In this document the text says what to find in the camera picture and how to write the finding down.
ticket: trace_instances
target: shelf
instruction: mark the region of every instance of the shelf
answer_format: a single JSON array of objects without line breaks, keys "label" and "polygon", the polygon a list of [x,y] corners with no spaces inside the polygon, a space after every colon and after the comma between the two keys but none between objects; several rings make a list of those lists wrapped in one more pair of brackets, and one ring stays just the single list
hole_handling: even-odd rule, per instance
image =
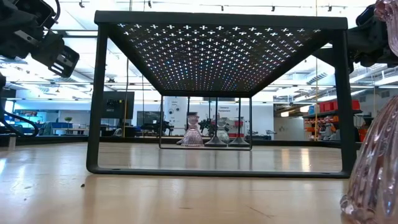
[{"label": "shelf", "polygon": [[249,98],[347,29],[339,17],[97,11],[164,96]]},{"label": "shelf", "polygon": [[[353,110],[353,115],[354,114],[358,114],[358,113],[362,113],[361,110]],[[324,112],[324,113],[318,113],[318,118],[323,118],[326,116],[331,116],[331,115],[337,115],[337,111],[328,111],[328,112]],[[311,115],[307,115],[307,116],[303,116],[303,118],[315,118],[315,114],[311,114]]]}]

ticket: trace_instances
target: wooden floor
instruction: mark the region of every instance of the wooden floor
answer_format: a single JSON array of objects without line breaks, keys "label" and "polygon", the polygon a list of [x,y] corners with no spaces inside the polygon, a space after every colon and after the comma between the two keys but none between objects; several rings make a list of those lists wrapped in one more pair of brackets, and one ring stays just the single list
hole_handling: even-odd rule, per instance
[{"label": "wooden floor", "polygon": [[[100,152],[99,163],[106,167],[341,167],[340,151],[327,148],[256,147],[250,153],[102,143]],[[93,175],[85,169],[85,154],[86,143],[0,151],[0,223],[341,223],[339,201],[347,180]]]}]

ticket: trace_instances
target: perforated metal tabletop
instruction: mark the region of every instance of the perforated metal tabletop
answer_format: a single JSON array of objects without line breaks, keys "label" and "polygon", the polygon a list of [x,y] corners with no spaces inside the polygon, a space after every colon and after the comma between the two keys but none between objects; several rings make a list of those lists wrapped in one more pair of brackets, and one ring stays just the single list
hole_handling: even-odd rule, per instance
[{"label": "perforated metal tabletop", "polygon": [[251,97],[347,29],[346,18],[98,11],[164,96]]}]

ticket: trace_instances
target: ceiling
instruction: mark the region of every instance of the ceiling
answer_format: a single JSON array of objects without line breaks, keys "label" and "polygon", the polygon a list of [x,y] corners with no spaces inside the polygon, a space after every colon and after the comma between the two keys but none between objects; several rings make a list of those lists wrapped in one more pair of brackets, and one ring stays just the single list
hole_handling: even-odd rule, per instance
[{"label": "ceiling", "polygon": [[[54,0],[45,0],[56,9]],[[65,44],[80,54],[80,60],[71,78],[60,78],[30,57],[23,60],[5,60],[0,58],[0,72],[7,76],[7,87],[16,90],[29,90],[36,93],[32,97],[68,98],[89,100],[92,93],[94,77],[96,30],[94,13],[96,10],[128,11],[128,0],[60,0],[61,15],[58,24],[52,30],[63,34]],[[165,12],[212,12],[240,14],[275,14],[301,16],[338,16],[347,17],[349,26],[355,26],[356,17],[374,0],[159,0],[131,1],[133,11],[165,11]],[[142,77],[138,69],[128,62],[110,40],[106,59],[106,82],[110,79],[115,83],[107,83],[105,91],[140,92],[144,89],[146,99],[159,97],[159,94]],[[291,71],[276,80],[273,85],[265,88],[261,94],[271,94],[274,101],[279,102],[310,102],[315,100],[317,83],[318,100],[330,99],[335,96],[334,68],[326,63],[309,57]],[[374,65],[364,68],[355,65],[350,75],[353,94],[361,94],[369,85],[395,85],[398,76],[394,68],[385,65]]]}]

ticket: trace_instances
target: black metal table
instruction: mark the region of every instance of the black metal table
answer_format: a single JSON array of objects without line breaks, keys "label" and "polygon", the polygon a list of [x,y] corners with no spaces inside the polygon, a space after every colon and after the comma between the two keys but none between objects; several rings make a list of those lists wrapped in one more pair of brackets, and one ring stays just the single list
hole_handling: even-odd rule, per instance
[{"label": "black metal table", "polygon": [[97,11],[91,111],[101,107],[110,38],[163,96],[249,98],[325,44],[333,43],[343,169],[244,172],[104,169],[98,166],[100,113],[91,113],[87,169],[97,174],[225,177],[349,177],[356,159],[351,115],[346,18]]}]

